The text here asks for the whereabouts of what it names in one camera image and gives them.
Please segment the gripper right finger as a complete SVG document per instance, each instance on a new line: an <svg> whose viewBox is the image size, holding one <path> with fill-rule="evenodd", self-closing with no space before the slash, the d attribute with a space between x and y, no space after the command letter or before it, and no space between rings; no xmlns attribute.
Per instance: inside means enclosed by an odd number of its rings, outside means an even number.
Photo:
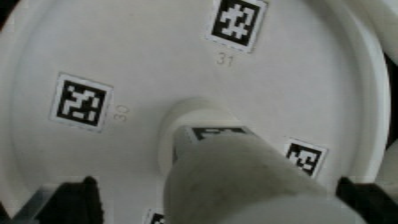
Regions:
<svg viewBox="0 0 398 224"><path fill-rule="evenodd" d="M339 178L336 196L361 215L366 224L398 224L398 203L375 183Z"/></svg>

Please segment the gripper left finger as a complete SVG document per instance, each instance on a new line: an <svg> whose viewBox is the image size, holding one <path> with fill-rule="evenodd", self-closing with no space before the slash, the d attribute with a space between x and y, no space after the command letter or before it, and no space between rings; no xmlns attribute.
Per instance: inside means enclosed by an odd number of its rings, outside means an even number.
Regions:
<svg viewBox="0 0 398 224"><path fill-rule="evenodd" d="M0 224L105 224L94 177L64 182L55 188L41 187L14 216L0 203Z"/></svg>

